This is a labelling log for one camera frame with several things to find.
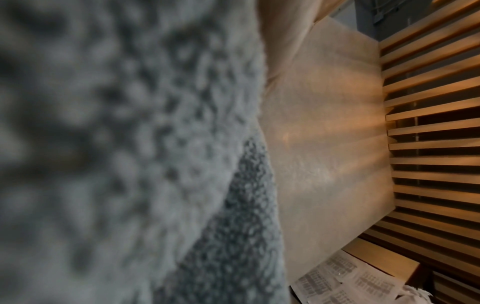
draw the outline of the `beige wall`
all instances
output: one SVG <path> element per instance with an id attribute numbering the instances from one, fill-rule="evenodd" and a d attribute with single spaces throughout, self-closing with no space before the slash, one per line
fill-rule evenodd
<path id="1" fill-rule="evenodd" d="M 290 282 L 394 209 L 378 43 L 326 18 L 262 105 Z"/>

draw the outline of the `gray fuzzy fabric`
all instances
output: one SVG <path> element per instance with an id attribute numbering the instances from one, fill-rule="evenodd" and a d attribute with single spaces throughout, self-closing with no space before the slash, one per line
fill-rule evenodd
<path id="1" fill-rule="evenodd" d="M 0 302 L 286 303 L 264 74 L 252 0 L 0 0 Z"/>

